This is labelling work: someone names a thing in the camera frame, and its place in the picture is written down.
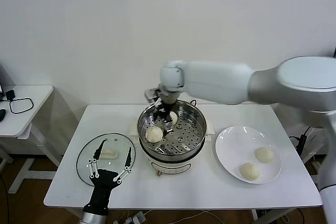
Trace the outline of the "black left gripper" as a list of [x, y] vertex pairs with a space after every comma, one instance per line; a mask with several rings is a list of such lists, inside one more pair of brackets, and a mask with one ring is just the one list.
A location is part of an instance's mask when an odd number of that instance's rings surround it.
[[132, 172], [132, 147], [129, 147], [128, 155], [125, 160], [124, 169], [120, 172], [113, 172], [106, 169], [98, 169], [97, 161], [100, 158], [103, 145], [107, 140], [104, 139], [95, 150], [92, 159], [88, 160], [89, 178], [94, 188], [90, 201], [84, 206], [83, 211], [109, 211], [108, 204], [111, 192]]

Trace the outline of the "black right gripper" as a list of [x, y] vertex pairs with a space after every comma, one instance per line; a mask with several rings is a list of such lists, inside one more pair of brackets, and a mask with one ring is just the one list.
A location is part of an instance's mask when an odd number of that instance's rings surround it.
[[158, 117], [163, 120], [163, 136], [173, 132], [173, 120], [170, 116], [171, 109], [172, 105], [164, 104], [161, 98], [158, 98], [154, 103], [154, 120]]

